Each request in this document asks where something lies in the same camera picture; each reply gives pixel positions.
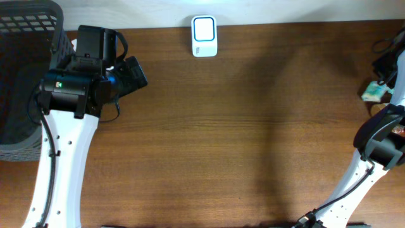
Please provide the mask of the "green tissue pack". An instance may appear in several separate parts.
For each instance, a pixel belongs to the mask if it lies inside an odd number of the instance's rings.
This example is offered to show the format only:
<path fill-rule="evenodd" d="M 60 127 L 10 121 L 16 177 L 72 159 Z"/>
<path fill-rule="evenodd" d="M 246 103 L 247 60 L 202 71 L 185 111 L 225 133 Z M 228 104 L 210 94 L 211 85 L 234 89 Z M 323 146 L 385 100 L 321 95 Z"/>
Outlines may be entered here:
<path fill-rule="evenodd" d="M 372 81 L 361 95 L 364 102 L 381 102 L 384 94 L 389 91 L 386 85 L 380 85 L 377 81 Z"/>

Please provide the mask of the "white Pantene tube gold cap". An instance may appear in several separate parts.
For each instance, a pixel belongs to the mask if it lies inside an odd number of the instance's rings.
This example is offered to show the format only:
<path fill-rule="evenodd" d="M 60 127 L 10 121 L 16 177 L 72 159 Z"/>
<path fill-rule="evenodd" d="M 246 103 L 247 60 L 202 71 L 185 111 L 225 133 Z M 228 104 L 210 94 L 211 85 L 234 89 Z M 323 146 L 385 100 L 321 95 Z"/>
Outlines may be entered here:
<path fill-rule="evenodd" d="M 370 116 L 375 116 L 378 112 L 383 110 L 388 103 L 373 104 L 370 108 Z"/>

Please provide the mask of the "orange chocolate bar wrapper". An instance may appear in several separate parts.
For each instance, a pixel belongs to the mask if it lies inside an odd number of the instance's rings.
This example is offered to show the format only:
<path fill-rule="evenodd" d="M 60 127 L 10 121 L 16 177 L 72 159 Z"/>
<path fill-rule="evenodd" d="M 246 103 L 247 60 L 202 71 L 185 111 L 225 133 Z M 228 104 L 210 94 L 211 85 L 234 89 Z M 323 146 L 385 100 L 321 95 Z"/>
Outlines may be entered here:
<path fill-rule="evenodd" d="M 392 129 L 392 133 L 397 134 L 401 137 L 405 137 L 405 126 L 403 125 L 396 125 L 393 129 Z"/>

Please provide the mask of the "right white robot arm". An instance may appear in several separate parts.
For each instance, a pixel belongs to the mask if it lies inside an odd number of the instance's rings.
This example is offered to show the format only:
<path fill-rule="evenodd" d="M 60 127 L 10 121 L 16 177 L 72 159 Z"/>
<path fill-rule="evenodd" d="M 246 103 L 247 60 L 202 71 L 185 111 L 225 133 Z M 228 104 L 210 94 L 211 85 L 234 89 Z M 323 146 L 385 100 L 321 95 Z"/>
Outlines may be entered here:
<path fill-rule="evenodd" d="M 326 202 L 303 215 L 295 227 L 348 227 L 367 192 L 394 167 L 404 164 L 404 30 L 379 51 L 373 71 L 377 84 L 392 89 L 390 102 L 358 130 L 349 168 Z"/>

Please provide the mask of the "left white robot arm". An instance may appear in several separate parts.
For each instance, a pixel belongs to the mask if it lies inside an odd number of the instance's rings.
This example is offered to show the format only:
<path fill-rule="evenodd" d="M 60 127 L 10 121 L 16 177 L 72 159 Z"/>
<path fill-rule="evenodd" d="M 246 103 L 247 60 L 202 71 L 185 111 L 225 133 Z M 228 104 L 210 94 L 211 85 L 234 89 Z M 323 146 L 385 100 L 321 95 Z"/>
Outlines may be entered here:
<path fill-rule="evenodd" d="M 80 227 L 85 165 L 103 106 L 145 87 L 137 58 L 119 31 L 82 25 L 75 50 L 53 53 L 34 96 L 42 144 L 25 227 Z"/>

